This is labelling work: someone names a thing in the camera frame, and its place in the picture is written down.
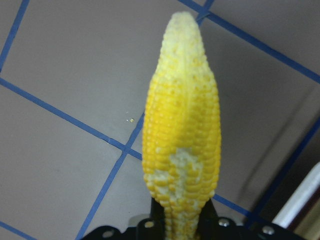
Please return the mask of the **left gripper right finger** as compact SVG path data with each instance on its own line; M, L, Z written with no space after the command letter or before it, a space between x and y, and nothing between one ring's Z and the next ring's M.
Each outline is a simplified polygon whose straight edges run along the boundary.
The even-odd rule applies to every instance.
M228 217L218 216L211 199L202 208L197 233L200 240L239 240L236 223Z

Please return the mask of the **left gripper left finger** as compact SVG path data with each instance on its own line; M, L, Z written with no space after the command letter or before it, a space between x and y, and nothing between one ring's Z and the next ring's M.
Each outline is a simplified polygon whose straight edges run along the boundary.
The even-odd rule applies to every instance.
M164 208L154 199L151 199L150 213L136 226L136 240L164 240L165 213Z

